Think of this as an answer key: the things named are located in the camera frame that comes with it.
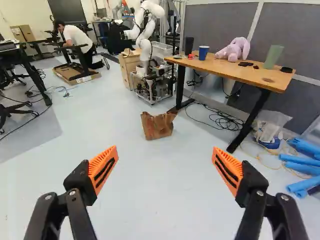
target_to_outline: man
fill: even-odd
[[[74,25],[66,25],[64,21],[56,20],[54,21],[54,28],[58,30],[61,34],[63,33],[65,43],[64,47],[72,46],[72,45],[83,45],[88,44],[88,46],[81,47],[81,51],[84,55],[84,60],[89,68],[91,69],[99,69],[104,66],[102,60],[96,63],[93,62],[93,52],[94,45],[92,40],[78,27]]]

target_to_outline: brown paper bag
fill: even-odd
[[[152,116],[146,111],[142,112],[141,122],[145,139],[153,140],[171,136],[174,129],[172,122],[176,116],[175,112],[167,112],[157,116]]]

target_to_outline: chair wheel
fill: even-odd
[[[30,101],[26,101],[26,102],[25,102],[25,105],[26,105],[27,107],[32,107],[32,103],[31,103]]]
[[[34,116],[35,118],[38,117],[40,114],[37,111],[34,111],[31,113],[32,116]]]

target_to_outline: gray carpet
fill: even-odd
[[[42,66],[43,69],[46,69],[45,72],[47,73],[47,75],[52,74],[52,66],[60,64],[60,62],[54,58],[38,61],[35,63],[36,64],[34,65],[37,66],[37,68],[39,68],[39,66]],[[22,67],[16,67],[16,72],[17,74],[24,73]],[[12,98],[21,102],[35,102],[37,100],[40,100],[42,98],[41,95],[27,98],[27,96],[25,95],[25,91],[33,86],[34,83],[29,77],[26,78],[25,81],[27,83],[27,86],[23,86],[22,84],[15,82],[14,84],[6,87],[6,89],[2,91],[2,94],[8,98]],[[0,99],[0,103],[5,107],[19,104],[18,102],[14,102],[5,98]],[[47,108],[48,107],[45,105],[44,101],[41,100],[37,103],[33,103],[32,107],[24,106],[20,109],[31,109],[40,114]],[[11,118],[7,118],[7,121],[3,126],[5,134],[0,135],[0,163],[3,163],[30,149],[40,146],[54,138],[59,137],[62,134],[62,129],[57,120],[54,109],[53,107],[51,107],[41,116],[35,118],[25,126],[6,136],[6,134],[22,126],[30,119],[33,119],[33,116],[31,114],[12,114]]]

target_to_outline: blue cup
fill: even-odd
[[[206,60],[207,53],[209,52],[209,46],[199,46],[199,60]]]

